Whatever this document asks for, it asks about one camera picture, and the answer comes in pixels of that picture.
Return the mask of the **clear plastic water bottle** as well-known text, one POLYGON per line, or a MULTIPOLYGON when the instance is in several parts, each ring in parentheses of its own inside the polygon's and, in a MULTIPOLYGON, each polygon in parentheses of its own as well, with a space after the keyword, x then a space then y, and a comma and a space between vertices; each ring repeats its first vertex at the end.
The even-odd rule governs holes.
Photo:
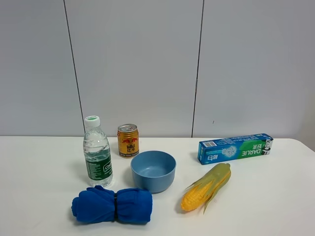
POLYGON ((106 188, 113 179, 110 145, 107 136, 101 129, 98 116, 86 117, 84 125, 83 152, 88 177, 92 186, 100 185, 106 188))

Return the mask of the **yellow toy corn cob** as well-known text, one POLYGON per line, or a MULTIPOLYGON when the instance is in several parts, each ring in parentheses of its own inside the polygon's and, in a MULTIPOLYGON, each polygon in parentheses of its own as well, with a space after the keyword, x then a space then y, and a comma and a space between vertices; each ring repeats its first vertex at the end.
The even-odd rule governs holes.
POLYGON ((189 212, 203 206, 203 213, 205 213, 209 202, 227 184, 230 177, 231 169, 229 163, 215 165, 203 177, 186 188, 187 192, 181 200, 181 210, 189 212))

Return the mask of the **light blue bowl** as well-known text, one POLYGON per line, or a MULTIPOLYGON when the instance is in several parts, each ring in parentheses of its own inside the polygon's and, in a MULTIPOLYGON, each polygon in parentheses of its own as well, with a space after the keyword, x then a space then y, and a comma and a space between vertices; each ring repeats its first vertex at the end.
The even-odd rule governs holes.
POLYGON ((130 168, 135 186, 155 194, 165 191, 173 183, 176 160, 166 152, 150 150, 136 155, 130 168))

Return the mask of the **rolled blue towel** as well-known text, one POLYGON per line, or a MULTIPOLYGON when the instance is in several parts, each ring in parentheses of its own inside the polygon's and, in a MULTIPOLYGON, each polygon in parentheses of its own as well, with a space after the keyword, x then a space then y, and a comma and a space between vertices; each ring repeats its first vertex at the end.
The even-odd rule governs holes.
POLYGON ((114 192, 102 186, 88 187, 72 200, 71 211, 86 224, 119 221, 146 224, 151 220, 153 197, 148 190, 127 188, 114 192))

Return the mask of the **blue Darlie toothpaste box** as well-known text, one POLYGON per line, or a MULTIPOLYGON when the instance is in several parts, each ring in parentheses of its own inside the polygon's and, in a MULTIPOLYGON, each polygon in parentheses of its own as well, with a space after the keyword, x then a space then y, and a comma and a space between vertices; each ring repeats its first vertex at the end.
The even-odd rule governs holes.
POLYGON ((202 165, 268 155, 273 138, 265 133, 199 142, 197 159, 202 165))

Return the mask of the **gold Red Bull can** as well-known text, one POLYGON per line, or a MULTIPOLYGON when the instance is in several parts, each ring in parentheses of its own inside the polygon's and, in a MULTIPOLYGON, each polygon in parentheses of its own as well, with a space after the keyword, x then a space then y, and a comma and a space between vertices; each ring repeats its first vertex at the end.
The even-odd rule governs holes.
POLYGON ((139 153, 139 133, 135 124, 123 124, 117 131, 119 155, 134 157, 139 153))

